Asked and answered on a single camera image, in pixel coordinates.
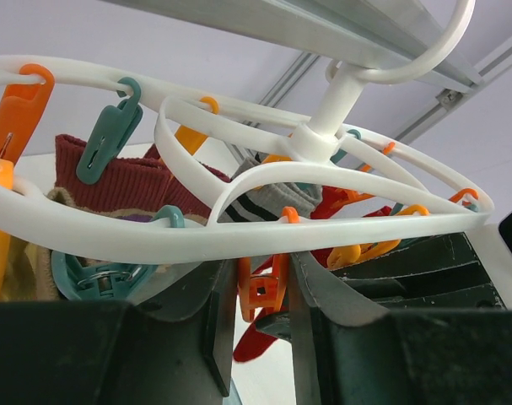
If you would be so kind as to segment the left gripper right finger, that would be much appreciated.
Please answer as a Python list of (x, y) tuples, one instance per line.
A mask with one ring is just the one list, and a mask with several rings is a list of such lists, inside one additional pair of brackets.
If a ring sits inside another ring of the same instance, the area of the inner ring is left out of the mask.
[(290, 257), (299, 404), (512, 404), (512, 310), (387, 309)]

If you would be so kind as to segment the yellow sock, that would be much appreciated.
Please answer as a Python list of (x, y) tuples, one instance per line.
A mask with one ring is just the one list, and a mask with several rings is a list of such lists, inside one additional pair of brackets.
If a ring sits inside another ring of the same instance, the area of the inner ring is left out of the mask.
[(51, 250), (13, 237), (0, 301), (59, 300), (51, 272)]

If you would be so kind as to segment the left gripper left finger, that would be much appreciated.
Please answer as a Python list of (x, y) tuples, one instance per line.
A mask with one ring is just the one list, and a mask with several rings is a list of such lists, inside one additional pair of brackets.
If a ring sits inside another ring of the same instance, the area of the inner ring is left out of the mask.
[(0, 303), (0, 404), (220, 404), (236, 285), (212, 261), (140, 305)]

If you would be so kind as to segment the white round clip hanger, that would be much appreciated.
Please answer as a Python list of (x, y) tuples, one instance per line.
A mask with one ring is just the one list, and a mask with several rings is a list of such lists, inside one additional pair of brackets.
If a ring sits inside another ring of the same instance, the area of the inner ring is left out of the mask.
[[(38, 246), (75, 256), (143, 264), (205, 262), (238, 257), (312, 251), (385, 240), (464, 232), (481, 226), (493, 201), (479, 192), (476, 209), (431, 193), (402, 167), (407, 161), (456, 191), (472, 182), (450, 167), (403, 143), (394, 156), (381, 148), (388, 137), (366, 132), (355, 138), (345, 124), (353, 105), (369, 84), (399, 84), (434, 70), (455, 49), (471, 21), (475, 4), (459, 1), (440, 38), (411, 62), (392, 69), (371, 67), (372, 54), (360, 62), (338, 51), (329, 87), (313, 116), (219, 96), (214, 115), (200, 101), (200, 89), (137, 76), (142, 103), (154, 111), (154, 142), (174, 176), (210, 207), (206, 224), (175, 229), (160, 220), (137, 223), (85, 213), (49, 200), (25, 178), (13, 190), (0, 186), (0, 230)], [(169, 122), (178, 122), (211, 138), (266, 154), (283, 162), (259, 165), (230, 182), (221, 181), (196, 161), (175, 139)], [(303, 182), (368, 193), (407, 206), (421, 205), (425, 216), (394, 215), (360, 219), (302, 219), (298, 224), (222, 223), (223, 211), (238, 197), (259, 186)]]

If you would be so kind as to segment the orange clothespin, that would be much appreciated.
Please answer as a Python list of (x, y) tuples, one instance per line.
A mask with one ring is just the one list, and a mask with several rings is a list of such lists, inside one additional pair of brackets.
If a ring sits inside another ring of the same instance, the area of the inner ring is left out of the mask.
[(37, 78), (32, 84), (15, 80), (8, 84), (0, 100), (0, 159), (16, 164), (42, 118), (56, 80), (39, 64), (26, 64), (21, 78)]
[(287, 254), (272, 257), (270, 273), (251, 273), (249, 257), (237, 260), (238, 296), (244, 321), (254, 321), (258, 308), (268, 309), (271, 313), (281, 310), (288, 284), (288, 266)]

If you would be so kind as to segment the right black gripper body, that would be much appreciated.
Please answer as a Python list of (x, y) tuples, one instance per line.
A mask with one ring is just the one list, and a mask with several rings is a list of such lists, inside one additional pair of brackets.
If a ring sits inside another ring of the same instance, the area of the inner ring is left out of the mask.
[(504, 308), (463, 233), (421, 240), (332, 273), (387, 308)]

